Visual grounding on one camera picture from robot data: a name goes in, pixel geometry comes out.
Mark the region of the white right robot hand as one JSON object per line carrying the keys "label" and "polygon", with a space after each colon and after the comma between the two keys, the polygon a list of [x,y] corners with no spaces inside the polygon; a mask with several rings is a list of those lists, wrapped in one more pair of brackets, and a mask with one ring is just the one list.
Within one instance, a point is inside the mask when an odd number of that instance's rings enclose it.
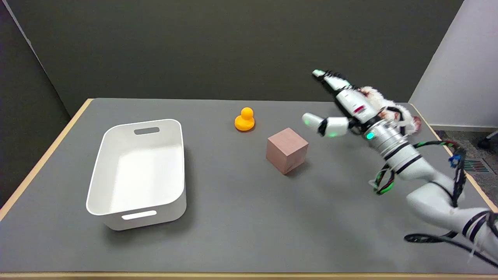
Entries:
{"label": "white right robot hand", "polygon": [[356,129],[367,140],[376,138],[371,127],[381,122],[379,113],[368,99],[340,74],[315,69],[313,78],[334,98],[343,117],[322,118],[312,113],[302,115],[303,123],[322,137],[336,138]]}

